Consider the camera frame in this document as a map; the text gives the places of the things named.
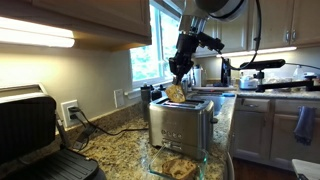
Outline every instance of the blue towel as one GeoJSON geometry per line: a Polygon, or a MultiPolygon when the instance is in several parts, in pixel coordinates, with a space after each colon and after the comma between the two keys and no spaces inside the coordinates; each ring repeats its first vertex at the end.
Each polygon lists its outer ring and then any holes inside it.
{"type": "Polygon", "coordinates": [[[313,126],[315,123],[316,108],[300,107],[299,120],[294,130],[297,142],[309,146],[313,137],[313,126]]]}

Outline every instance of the window sill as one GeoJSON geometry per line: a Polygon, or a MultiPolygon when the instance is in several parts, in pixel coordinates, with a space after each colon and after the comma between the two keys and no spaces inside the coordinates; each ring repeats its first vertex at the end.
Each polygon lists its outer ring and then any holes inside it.
{"type": "MultiPolygon", "coordinates": [[[[171,82],[172,81],[165,81],[162,83],[154,84],[152,86],[155,88],[158,88],[160,86],[160,84],[162,84],[164,87],[167,87],[171,84],[171,82]]],[[[126,92],[124,92],[124,95],[128,96],[128,99],[138,98],[141,96],[140,88],[135,88],[132,91],[126,91],[126,92]]]]}

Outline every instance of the wall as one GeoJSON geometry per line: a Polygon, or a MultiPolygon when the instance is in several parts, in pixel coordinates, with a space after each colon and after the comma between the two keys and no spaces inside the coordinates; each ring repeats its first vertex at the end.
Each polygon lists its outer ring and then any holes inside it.
{"type": "MultiPolygon", "coordinates": [[[[243,57],[231,57],[231,64],[235,67],[239,67],[243,62],[250,61],[252,56],[243,56],[243,57]]],[[[314,48],[303,48],[297,49],[295,51],[283,52],[283,53],[274,53],[274,54],[264,54],[258,55],[256,60],[272,60],[272,59],[284,59],[287,63],[300,63],[311,66],[320,67],[320,47],[314,48]]],[[[221,68],[221,58],[216,57],[206,57],[198,58],[194,60],[195,63],[199,63],[207,71],[208,79],[220,79],[220,68],[221,68]]],[[[292,74],[296,66],[293,65],[284,65],[281,68],[276,69],[266,69],[265,77],[271,78],[274,76],[277,77],[292,77],[292,74]]],[[[304,72],[316,72],[320,74],[319,70],[303,67],[304,72]]],[[[232,77],[239,78],[239,71],[232,71],[232,77]]]]}
{"type": "MultiPolygon", "coordinates": [[[[130,90],[129,51],[115,53],[0,44],[0,84],[41,82],[60,103],[77,99],[87,117],[116,110],[113,91],[130,90]]],[[[128,100],[125,105],[136,103],[128,100]]]]}

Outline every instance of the electrical outlet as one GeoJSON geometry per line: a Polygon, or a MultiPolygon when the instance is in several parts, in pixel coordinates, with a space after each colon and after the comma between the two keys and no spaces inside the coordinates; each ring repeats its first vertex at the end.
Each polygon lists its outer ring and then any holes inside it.
{"type": "Polygon", "coordinates": [[[115,102],[116,108],[124,105],[122,89],[114,90],[114,102],[115,102]]]}
{"type": "Polygon", "coordinates": [[[72,101],[61,103],[64,127],[72,127],[80,123],[77,119],[70,119],[70,115],[72,114],[68,110],[68,108],[70,107],[79,107],[78,101],[72,100],[72,101]]]}

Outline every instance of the bread slice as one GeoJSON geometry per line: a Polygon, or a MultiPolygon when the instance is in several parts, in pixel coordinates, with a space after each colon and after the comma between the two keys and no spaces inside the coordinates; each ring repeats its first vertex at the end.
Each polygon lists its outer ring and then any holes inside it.
{"type": "Polygon", "coordinates": [[[173,159],[162,165],[162,173],[179,180],[193,180],[197,165],[185,159],[173,159]]]}
{"type": "Polygon", "coordinates": [[[181,85],[174,85],[167,87],[166,94],[172,102],[180,103],[186,101],[181,85]]]}

